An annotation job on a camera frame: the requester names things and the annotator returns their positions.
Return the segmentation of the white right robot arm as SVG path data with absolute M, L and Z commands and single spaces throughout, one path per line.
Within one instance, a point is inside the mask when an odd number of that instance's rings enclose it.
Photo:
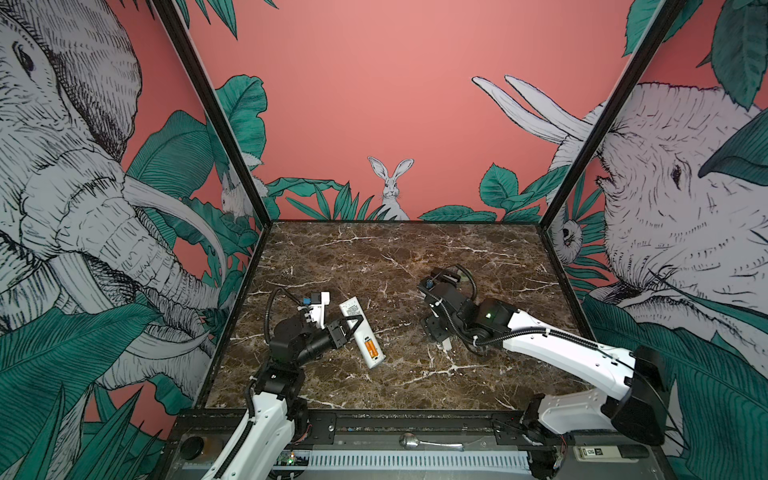
M 601 344 L 543 322 L 514 305 L 459 289 L 460 275 L 436 269 L 418 289 L 432 315 L 423 326 L 443 343 L 457 337 L 468 349 L 496 348 L 524 354 L 589 384 L 587 391 L 538 395 L 520 423 L 525 430 L 565 435 L 577 431 L 615 431 L 649 446 L 664 443 L 670 389 L 660 352 L 641 345 L 633 350 Z

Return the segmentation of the orange AA battery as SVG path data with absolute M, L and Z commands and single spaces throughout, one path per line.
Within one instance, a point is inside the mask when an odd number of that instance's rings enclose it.
M 364 343 L 368 355 L 372 361 L 379 358 L 379 350 L 374 339 L 367 339 Z

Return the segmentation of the white remote control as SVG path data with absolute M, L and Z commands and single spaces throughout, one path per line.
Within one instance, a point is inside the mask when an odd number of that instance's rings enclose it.
M 363 308 L 360 305 L 360 302 L 356 297 L 352 297 L 340 304 L 340 310 L 344 316 L 351 316 L 351 315 L 362 315 L 364 317 L 364 322 L 360 326 L 360 328 L 357 330 L 357 332 L 354 335 L 354 340 L 358 346 L 358 349 L 361 353 L 361 356 L 363 358 L 363 361 L 365 362 L 366 366 L 369 369 L 374 369 L 378 365 L 384 362 L 386 355 L 383 353 L 379 342 L 367 320 L 367 317 L 363 311 Z M 379 358 L 377 360 L 372 361 L 368 355 L 368 352 L 366 350 L 366 347 L 364 345 L 365 341 L 367 339 L 374 339 L 378 350 L 379 350 Z

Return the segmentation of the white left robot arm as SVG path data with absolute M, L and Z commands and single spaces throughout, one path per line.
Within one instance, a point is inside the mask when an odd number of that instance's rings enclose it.
M 269 358 L 245 389 L 247 411 L 206 479 L 265 479 L 285 447 L 308 428 L 307 401 L 299 396 L 304 366 L 345 346 L 364 317 L 342 316 L 320 329 L 298 313 L 281 321 L 268 342 Z

